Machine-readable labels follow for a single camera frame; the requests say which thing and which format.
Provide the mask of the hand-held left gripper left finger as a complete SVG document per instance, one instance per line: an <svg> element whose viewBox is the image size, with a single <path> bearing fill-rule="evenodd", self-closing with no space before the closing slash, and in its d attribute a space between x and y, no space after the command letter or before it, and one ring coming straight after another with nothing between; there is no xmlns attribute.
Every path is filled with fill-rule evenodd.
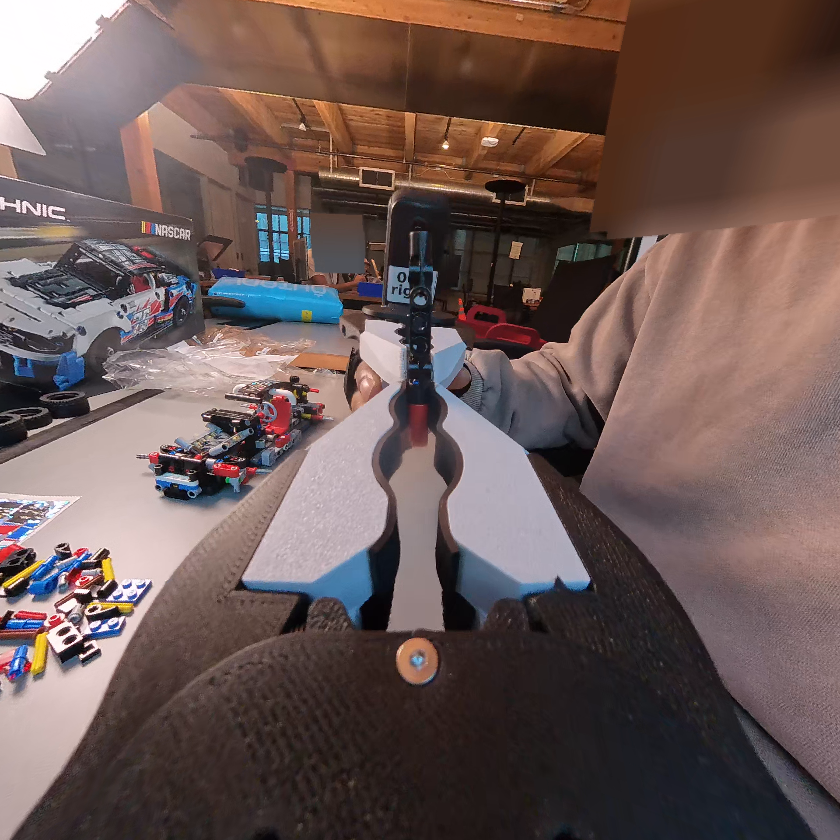
<svg viewBox="0 0 840 840"><path fill-rule="evenodd" d="M310 446L245 588L331 597L354 624L389 622L400 558L390 479L403 460L401 391L387 386Z"/></svg>

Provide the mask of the black lego box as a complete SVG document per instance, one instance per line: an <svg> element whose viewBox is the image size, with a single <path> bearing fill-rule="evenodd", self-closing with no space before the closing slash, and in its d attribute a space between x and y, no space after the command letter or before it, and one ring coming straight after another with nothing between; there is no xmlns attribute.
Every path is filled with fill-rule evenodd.
<svg viewBox="0 0 840 840"><path fill-rule="evenodd" d="M204 329L193 221L1 179L2 381L65 390Z"/></svg>

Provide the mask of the light blue padded case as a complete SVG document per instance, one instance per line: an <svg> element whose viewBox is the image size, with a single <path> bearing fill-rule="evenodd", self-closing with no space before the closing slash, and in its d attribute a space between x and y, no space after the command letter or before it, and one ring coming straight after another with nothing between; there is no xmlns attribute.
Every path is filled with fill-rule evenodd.
<svg viewBox="0 0 840 840"><path fill-rule="evenodd" d="M338 323L343 304L333 287L225 276L203 296L220 317Z"/></svg>

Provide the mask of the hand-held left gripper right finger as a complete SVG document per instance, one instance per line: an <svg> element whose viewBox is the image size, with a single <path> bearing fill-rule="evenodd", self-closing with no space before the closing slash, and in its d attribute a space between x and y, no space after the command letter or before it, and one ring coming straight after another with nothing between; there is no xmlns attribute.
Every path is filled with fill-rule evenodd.
<svg viewBox="0 0 840 840"><path fill-rule="evenodd" d="M479 624L501 599L560 584L588 588L577 553L527 451L452 393L437 387L434 467L436 566L445 624Z"/></svg>

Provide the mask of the clear plastic bag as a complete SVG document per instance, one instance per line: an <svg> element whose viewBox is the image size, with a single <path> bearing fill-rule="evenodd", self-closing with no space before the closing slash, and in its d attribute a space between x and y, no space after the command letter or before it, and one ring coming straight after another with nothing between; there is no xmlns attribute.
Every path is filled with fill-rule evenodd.
<svg viewBox="0 0 840 840"><path fill-rule="evenodd" d="M310 339L278 341L254 330L214 326L168 348L115 353L104 363L103 377L121 388L227 392L237 384L280 378L313 344Z"/></svg>

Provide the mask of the black lego panel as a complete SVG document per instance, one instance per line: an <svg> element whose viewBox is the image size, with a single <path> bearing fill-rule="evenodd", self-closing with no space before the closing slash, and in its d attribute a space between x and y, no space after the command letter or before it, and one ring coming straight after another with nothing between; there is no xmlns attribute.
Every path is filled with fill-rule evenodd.
<svg viewBox="0 0 840 840"><path fill-rule="evenodd" d="M431 234L422 229L412 231L409 235L408 313L403 343L406 346L407 401L413 406L428 406L433 388L432 253Z"/></svg>

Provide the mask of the studio light panel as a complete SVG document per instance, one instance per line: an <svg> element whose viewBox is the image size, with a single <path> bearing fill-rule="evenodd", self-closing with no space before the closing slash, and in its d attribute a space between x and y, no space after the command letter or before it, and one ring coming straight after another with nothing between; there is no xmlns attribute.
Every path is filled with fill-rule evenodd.
<svg viewBox="0 0 840 840"><path fill-rule="evenodd" d="M1 92L31 99L124 1L2 1Z"/></svg>

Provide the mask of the partly built lego car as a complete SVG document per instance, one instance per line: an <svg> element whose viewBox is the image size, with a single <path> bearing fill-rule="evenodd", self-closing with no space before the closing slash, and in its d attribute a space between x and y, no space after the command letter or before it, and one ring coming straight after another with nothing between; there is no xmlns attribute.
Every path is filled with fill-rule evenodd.
<svg viewBox="0 0 840 840"><path fill-rule="evenodd" d="M297 375L238 384L225 398L241 407L211 408L202 415L204 434L179 437L137 459L148 463L156 490L168 498L192 500L225 487L239 492L325 419L324 405L311 399L318 392Z"/></svg>

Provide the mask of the colourful sticker sheet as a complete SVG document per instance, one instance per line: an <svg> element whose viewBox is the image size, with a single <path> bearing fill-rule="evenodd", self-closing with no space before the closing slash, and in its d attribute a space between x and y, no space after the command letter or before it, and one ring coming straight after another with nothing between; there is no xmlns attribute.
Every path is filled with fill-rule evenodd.
<svg viewBox="0 0 840 840"><path fill-rule="evenodd" d="M21 544L79 497L34 497L1 494L1 548Z"/></svg>

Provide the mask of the red chair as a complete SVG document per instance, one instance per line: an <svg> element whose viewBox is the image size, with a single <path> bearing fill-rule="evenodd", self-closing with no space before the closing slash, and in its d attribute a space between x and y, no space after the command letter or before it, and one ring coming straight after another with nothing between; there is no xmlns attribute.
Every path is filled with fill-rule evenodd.
<svg viewBox="0 0 840 840"><path fill-rule="evenodd" d="M458 325L475 334L473 348L503 350L512 358L540 350L546 344L536 329L509 322L503 310L484 304L472 304L465 311L465 319L458 318Z"/></svg>

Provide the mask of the person's right forearm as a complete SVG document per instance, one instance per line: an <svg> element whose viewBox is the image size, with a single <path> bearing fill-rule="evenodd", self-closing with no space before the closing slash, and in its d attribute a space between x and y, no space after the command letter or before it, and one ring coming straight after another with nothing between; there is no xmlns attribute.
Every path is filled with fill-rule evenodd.
<svg viewBox="0 0 840 840"><path fill-rule="evenodd" d="M519 360L473 350L462 373L462 400L525 449L577 444L593 448L623 378L642 381L634 358L651 291L649 251L584 312L566 343L547 343Z"/></svg>

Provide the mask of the person's right hand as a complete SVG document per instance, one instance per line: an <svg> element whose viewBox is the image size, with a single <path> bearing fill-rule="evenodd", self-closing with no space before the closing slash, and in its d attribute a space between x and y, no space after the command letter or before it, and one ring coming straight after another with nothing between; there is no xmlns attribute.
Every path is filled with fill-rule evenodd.
<svg viewBox="0 0 840 840"><path fill-rule="evenodd" d="M346 374L345 395L351 412L369 402L384 388L381 377L361 360L360 352L357 349L353 349L350 353ZM470 387L471 372L467 364L464 364L461 371L449 384L448 390L457 396L462 396L467 393Z"/></svg>

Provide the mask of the black lego tyre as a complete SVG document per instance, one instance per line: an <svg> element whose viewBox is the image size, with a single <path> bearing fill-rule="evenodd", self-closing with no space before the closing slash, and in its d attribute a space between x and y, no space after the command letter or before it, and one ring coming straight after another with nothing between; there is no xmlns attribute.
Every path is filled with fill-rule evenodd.
<svg viewBox="0 0 840 840"><path fill-rule="evenodd" d="M81 417L91 411L86 394L79 391L59 391L43 394L39 402L56 419Z"/></svg>

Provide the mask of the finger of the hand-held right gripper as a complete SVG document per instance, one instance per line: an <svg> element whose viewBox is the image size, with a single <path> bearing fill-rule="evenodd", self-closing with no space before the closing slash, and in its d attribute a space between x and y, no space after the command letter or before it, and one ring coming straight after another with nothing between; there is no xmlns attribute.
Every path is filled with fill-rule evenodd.
<svg viewBox="0 0 840 840"><path fill-rule="evenodd" d="M448 388L462 371L466 344L454 328L432 327L432 388Z"/></svg>
<svg viewBox="0 0 840 840"><path fill-rule="evenodd" d="M361 332L361 359L384 383L406 378L407 347L402 329L398 322L368 319Z"/></svg>

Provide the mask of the pile of mixed lego pieces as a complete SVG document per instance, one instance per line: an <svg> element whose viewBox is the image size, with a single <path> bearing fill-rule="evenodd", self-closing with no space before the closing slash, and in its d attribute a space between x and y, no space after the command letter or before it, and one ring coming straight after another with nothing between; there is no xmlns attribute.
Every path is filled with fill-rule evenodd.
<svg viewBox="0 0 840 840"><path fill-rule="evenodd" d="M11 542L1 552L2 687L43 678L48 667L88 666L119 637L152 590L147 577L120 580L108 549L67 542L38 556Z"/></svg>

